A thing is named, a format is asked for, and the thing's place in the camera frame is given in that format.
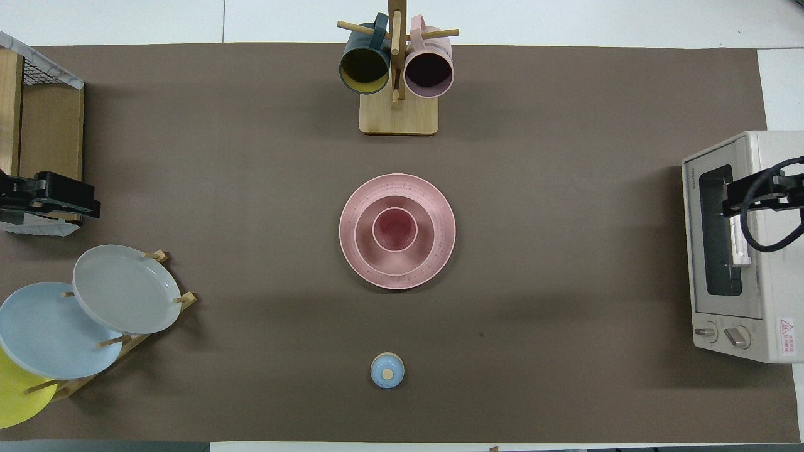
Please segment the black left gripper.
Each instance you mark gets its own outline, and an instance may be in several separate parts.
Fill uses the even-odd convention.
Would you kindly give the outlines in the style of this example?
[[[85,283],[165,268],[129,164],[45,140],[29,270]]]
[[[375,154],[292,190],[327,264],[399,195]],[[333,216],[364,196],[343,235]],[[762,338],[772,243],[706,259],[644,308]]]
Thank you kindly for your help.
[[[24,220],[24,215],[53,212],[101,217],[95,188],[51,171],[34,177],[12,176],[0,169],[0,220]]]

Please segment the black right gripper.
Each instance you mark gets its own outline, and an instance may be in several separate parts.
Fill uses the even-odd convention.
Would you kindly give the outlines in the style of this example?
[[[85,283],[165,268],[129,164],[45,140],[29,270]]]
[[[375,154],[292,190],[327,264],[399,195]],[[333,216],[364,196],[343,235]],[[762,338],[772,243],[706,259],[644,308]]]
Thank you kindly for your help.
[[[764,171],[756,171],[745,174],[742,178],[736,178],[735,170],[730,165],[728,167],[731,176],[729,180],[724,181],[722,215],[735,217],[740,214],[752,184],[760,180]],[[749,211],[773,210],[776,212],[796,210],[800,217],[804,218],[804,172],[788,174],[784,169],[772,172],[755,189],[747,209]]]

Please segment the pink bowl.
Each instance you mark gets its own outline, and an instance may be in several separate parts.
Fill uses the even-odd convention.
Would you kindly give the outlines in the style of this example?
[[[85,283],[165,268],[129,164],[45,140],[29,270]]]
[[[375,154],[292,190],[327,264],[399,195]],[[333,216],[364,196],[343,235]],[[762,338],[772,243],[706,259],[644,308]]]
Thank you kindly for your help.
[[[413,214],[418,223],[418,237],[411,248],[398,254],[387,252],[374,243],[372,237],[372,223],[374,217],[385,208],[405,208]],[[359,255],[380,274],[401,276],[411,274],[422,266],[430,256],[435,243],[435,229],[433,220],[425,208],[416,200],[404,196],[386,196],[371,203],[359,215],[354,238]]]

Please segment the pink tumbler cup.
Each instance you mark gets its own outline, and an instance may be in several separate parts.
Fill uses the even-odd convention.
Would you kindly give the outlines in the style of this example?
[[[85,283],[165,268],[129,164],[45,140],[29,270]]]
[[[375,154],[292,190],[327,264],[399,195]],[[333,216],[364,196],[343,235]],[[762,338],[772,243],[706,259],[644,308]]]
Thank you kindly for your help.
[[[411,248],[418,237],[418,223],[405,208],[385,208],[371,224],[371,234],[380,249],[393,254]]]

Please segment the beige toaster oven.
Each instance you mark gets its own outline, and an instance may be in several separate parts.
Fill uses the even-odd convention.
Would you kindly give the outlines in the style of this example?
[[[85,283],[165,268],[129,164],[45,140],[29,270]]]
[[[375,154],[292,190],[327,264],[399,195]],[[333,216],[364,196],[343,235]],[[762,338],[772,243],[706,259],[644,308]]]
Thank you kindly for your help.
[[[724,181],[764,171],[740,214]],[[682,163],[693,343],[763,363],[804,363],[804,227],[798,211],[749,211],[772,172],[804,172],[804,131],[746,131]]]

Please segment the grey plate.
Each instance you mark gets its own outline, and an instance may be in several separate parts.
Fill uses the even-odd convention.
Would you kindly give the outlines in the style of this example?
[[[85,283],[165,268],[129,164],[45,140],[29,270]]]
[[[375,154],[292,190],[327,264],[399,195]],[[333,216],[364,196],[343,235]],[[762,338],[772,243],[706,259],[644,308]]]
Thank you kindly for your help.
[[[85,251],[73,266],[72,286],[79,306],[92,320],[123,334],[164,331],[181,312],[181,294],[169,270],[120,244]]]

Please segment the light blue plate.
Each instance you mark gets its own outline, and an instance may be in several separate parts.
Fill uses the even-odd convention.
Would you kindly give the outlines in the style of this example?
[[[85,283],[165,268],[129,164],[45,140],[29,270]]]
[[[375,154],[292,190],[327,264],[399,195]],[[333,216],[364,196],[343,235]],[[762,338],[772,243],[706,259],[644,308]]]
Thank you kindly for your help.
[[[44,281],[24,286],[0,305],[0,347],[29,372],[57,380],[91,377],[120,355],[121,333],[84,312],[72,286]],[[117,340],[99,346],[99,343]]]

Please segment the wooden plate rack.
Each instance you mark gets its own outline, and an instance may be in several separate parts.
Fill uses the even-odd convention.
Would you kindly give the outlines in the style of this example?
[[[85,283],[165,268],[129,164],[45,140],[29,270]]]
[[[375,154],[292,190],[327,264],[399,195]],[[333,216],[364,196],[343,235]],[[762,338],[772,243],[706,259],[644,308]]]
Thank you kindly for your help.
[[[150,258],[155,259],[156,261],[158,261],[159,263],[163,264],[167,268],[166,263],[170,259],[170,255],[169,255],[168,252],[165,252],[163,249],[158,249],[158,250],[156,250],[154,252],[143,252],[143,255],[145,257],[150,257]],[[197,301],[197,296],[196,296],[196,294],[194,294],[191,291],[181,293],[181,291],[179,290],[179,292],[181,294],[181,296],[179,298],[179,303],[181,304],[181,312],[179,314],[179,316],[180,316],[181,313],[183,311],[185,311],[185,309],[187,309],[188,307],[192,306]],[[65,297],[74,296],[73,287],[72,287],[72,291],[65,293],[64,296]],[[117,360],[110,367],[108,367],[108,369],[105,369],[103,372],[100,372],[100,373],[97,373],[95,375],[92,375],[91,377],[84,377],[84,378],[80,378],[80,379],[57,380],[57,379],[52,379],[52,378],[48,377],[49,378],[48,382],[46,382],[44,384],[38,384],[37,386],[34,386],[33,388],[26,389],[25,392],[26,393],[32,393],[34,391],[37,391],[37,390],[46,388],[48,386],[51,386],[52,384],[55,384],[57,386],[57,391],[53,395],[52,400],[53,401],[60,401],[60,400],[69,398],[73,394],[75,394],[76,392],[80,391],[80,389],[83,389],[84,386],[86,386],[89,382],[95,380],[95,378],[97,378],[99,375],[103,375],[104,373],[107,373],[110,369],[114,369],[115,367],[117,367],[118,363],[120,363],[125,358],[127,358],[129,353],[132,352],[132,350],[134,350],[137,346],[142,344],[144,341],[148,340],[148,338],[152,337],[156,333],[149,334],[149,335],[129,335],[129,334],[123,334],[123,333],[121,333],[121,334],[122,334],[122,337],[118,338],[118,340],[123,343],[120,355],[118,356]],[[115,343],[116,341],[117,340],[115,340],[113,338],[112,340],[99,343],[99,346],[103,347],[103,346],[106,346],[106,345],[110,345],[112,343]]]

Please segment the brown table mat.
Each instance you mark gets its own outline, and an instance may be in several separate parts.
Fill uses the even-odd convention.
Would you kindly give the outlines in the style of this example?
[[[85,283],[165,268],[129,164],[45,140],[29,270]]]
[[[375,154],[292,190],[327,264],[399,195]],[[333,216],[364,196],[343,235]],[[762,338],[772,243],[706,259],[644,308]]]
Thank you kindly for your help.
[[[766,127],[755,50],[457,46],[431,137],[364,136],[341,44],[71,46],[68,237],[0,234],[0,301],[98,244],[169,252],[172,327],[0,441],[795,443],[793,372],[694,346],[682,160]],[[339,241],[371,178],[424,178],[444,269],[375,286]],[[371,381],[383,352],[405,377]]]

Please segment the yellow plate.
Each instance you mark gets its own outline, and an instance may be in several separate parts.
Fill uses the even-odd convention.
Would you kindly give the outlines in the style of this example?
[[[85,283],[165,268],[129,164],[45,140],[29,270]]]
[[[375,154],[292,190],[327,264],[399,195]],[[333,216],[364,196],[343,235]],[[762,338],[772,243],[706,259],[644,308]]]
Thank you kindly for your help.
[[[57,391],[55,384],[32,393],[25,391],[48,381],[18,366],[0,347],[0,429],[27,421],[44,409]]]

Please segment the pink speckled plate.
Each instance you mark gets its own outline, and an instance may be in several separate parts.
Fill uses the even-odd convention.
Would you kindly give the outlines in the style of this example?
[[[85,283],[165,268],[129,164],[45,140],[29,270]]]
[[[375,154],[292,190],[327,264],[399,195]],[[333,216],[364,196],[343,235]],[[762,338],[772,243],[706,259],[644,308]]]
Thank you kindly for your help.
[[[386,196],[404,196],[416,200],[430,214],[435,229],[435,243],[424,264],[401,276],[380,274],[359,255],[354,238],[359,215],[374,201]],[[339,241],[347,263],[362,279],[390,290],[406,290],[423,285],[436,277],[453,254],[457,239],[455,215],[445,195],[433,184],[417,176],[391,173],[371,178],[350,196],[339,220]]]

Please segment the dark green mug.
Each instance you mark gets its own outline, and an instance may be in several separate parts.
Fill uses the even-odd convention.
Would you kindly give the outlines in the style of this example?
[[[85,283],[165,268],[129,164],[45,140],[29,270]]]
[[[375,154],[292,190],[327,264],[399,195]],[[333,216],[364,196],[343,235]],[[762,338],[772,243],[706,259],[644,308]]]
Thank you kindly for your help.
[[[391,44],[386,38],[388,15],[378,12],[373,23],[362,24],[365,34],[351,31],[339,63],[339,75],[348,89],[360,95],[376,94],[388,83]]]

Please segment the pink mug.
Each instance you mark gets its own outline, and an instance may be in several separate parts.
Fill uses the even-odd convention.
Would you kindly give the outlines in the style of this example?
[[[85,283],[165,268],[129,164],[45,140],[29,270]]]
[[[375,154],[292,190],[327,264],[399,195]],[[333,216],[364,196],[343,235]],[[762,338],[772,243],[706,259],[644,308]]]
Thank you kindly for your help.
[[[426,26],[421,14],[411,18],[403,77],[406,89],[419,97],[437,98],[453,85],[454,58],[450,38],[424,37],[424,34],[436,31],[440,29]]]

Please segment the wooden mug tree stand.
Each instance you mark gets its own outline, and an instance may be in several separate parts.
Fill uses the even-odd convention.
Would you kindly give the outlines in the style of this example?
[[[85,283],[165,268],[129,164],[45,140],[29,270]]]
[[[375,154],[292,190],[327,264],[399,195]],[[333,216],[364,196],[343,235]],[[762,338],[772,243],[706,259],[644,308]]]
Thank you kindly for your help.
[[[406,89],[403,77],[408,44],[410,44],[411,18],[407,15],[407,0],[387,0],[388,15],[386,38],[391,44],[391,65],[387,85],[376,94],[359,95],[359,131],[367,135],[433,136],[439,128],[439,99],[424,98]],[[338,27],[368,34],[362,24],[344,21]],[[458,29],[426,33],[425,38],[459,36]]]

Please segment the small blue lidded jar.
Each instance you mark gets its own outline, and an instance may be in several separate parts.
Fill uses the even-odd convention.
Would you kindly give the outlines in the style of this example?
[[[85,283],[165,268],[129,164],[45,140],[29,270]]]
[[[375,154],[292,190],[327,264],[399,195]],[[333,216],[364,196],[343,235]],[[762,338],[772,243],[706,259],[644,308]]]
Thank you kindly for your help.
[[[374,385],[380,389],[396,388],[405,377],[404,360],[393,352],[380,353],[371,361],[369,375]]]

